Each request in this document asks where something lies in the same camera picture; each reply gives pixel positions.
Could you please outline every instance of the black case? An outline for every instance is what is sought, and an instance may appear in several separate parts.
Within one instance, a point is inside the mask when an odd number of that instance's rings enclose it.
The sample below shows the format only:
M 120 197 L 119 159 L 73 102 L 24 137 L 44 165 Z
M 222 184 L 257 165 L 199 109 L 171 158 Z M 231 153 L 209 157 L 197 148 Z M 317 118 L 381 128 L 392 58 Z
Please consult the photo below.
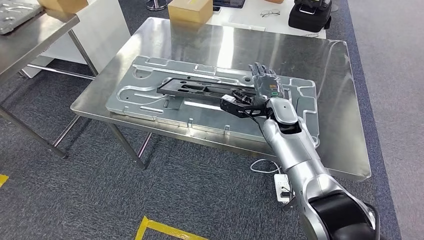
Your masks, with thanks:
M 299 11 L 301 4 L 295 5 L 290 12 L 288 25 L 295 29 L 301 29 L 313 33 L 318 33 L 321 29 L 328 29 L 331 23 L 331 7 L 333 2 L 330 1 L 324 10 L 316 9 L 314 14 L 308 14 Z

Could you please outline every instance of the stainless steel table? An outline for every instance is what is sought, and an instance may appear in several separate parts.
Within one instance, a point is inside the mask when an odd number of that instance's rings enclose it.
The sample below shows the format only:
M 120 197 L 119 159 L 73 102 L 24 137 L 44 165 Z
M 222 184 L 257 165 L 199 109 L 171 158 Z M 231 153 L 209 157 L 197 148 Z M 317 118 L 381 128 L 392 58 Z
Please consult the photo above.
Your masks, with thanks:
M 0 35 L 0 86 L 10 77 L 27 66 L 39 54 L 66 33 L 69 33 L 78 50 L 90 66 L 90 59 L 72 31 L 72 28 L 79 22 L 80 20 L 75 14 L 48 10 L 38 14 L 31 20 L 14 29 L 12 32 L 7 33 L 6 35 Z M 90 78 L 89 76 L 60 71 L 48 67 L 40 68 L 77 77 Z M 75 117 L 56 141 L 53 144 L 50 144 L 2 106 L 0 106 L 0 116 L 25 131 L 35 140 L 62 158 L 66 155 L 59 150 L 57 146 L 79 118 L 79 116 Z
M 263 142 L 168 125 L 109 112 L 106 101 L 136 56 L 172 59 L 249 70 L 255 61 L 283 76 L 316 82 L 322 163 L 334 175 L 364 180 L 371 176 L 361 116 L 346 43 L 215 25 L 171 24 L 148 18 L 116 57 L 72 104 L 77 115 L 106 122 L 141 166 L 115 124 L 237 153 L 274 159 Z M 143 152 L 144 141 L 139 153 Z

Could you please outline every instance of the yellow floor tape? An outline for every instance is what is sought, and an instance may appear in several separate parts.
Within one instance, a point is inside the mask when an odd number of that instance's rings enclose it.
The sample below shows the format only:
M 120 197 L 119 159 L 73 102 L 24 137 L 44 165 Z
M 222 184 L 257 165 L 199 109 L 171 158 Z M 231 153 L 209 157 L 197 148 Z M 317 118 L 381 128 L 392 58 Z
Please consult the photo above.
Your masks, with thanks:
M 192 233 L 176 229 L 174 227 L 162 224 L 160 222 L 149 220 L 146 216 L 143 217 L 140 227 L 138 228 L 135 240 L 141 240 L 145 234 L 146 229 L 156 230 L 158 232 L 174 236 L 184 240 L 208 240 L 207 238 L 194 235 Z
M 8 176 L 0 174 L 0 188 L 3 186 L 3 184 L 6 182 L 8 178 L 9 178 Z

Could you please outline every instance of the white cable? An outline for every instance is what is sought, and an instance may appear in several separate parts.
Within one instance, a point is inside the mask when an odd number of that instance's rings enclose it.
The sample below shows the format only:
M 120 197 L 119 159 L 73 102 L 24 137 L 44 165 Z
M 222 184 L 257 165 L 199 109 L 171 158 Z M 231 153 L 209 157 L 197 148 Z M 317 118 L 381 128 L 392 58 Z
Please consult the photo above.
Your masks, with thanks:
M 261 170 L 253 169 L 253 165 L 255 165 L 255 164 L 259 163 L 259 162 L 262 162 L 262 161 L 268 161 L 268 162 L 273 163 L 273 164 L 277 167 L 277 169 L 272 170 L 272 171 L 261 171 Z M 277 171 L 278 171 L 278 174 L 281 174 L 280 168 L 281 168 L 281 167 L 279 167 L 279 166 L 277 165 L 277 163 L 275 163 L 274 161 L 268 160 L 268 159 L 259 159 L 259 160 L 255 161 L 254 163 L 252 163 L 252 164 L 250 165 L 250 170 L 252 170 L 253 172 L 257 172 L 257 173 L 264 173 L 264 174 L 272 174 L 272 173 L 275 173 L 275 172 L 277 172 Z

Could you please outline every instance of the silver robot arm segment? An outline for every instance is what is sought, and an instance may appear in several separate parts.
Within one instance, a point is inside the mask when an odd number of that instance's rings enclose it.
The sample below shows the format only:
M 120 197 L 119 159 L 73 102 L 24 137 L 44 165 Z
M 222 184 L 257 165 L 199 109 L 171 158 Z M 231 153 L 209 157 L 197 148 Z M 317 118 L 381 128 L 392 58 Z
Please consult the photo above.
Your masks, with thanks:
M 321 163 L 308 128 L 292 103 L 273 97 L 263 135 L 287 174 L 309 240 L 380 239 L 376 218 Z

